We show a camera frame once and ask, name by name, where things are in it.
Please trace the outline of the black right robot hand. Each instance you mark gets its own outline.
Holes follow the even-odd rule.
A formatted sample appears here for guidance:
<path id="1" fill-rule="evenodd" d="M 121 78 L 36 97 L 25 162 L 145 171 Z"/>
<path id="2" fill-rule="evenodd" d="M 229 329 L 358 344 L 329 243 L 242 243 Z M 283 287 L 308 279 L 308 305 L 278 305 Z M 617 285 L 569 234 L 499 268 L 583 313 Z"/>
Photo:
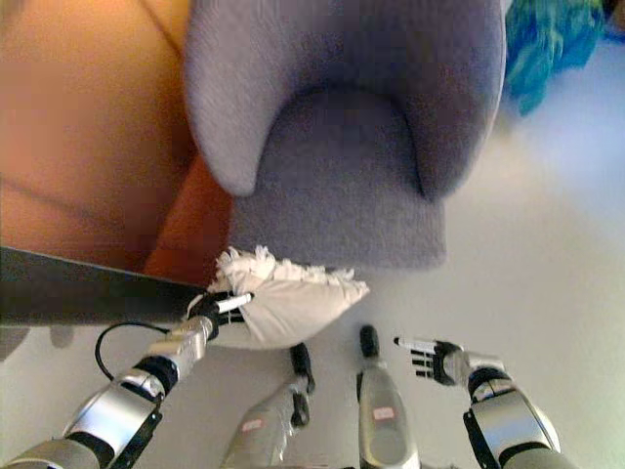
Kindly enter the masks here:
<path id="1" fill-rule="evenodd" d="M 434 380 L 443 386 L 461 384 L 461 372 L 455 364 L 455 360 L 464 353 L 460 346 L 440 340 L 408 340 L 398 336 L 393 342 L 410 353 L 417 377 Z"/>

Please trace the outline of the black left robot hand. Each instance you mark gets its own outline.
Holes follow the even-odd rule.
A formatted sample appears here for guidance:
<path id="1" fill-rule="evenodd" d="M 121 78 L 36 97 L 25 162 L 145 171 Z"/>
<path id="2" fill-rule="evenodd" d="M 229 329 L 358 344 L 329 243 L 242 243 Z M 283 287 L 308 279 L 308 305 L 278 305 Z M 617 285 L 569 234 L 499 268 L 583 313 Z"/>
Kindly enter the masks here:
<path id="1" fill-rule="evenodd" d="M 219 335 L 220 327 L 233 323 L 244 323 L 242 307 L 254 299 L 253 293 L 234 295 L 231 291 L 204 292 L 187 306 L 187 318 L 206 318 L 210 325 L 207 340 Z"/>

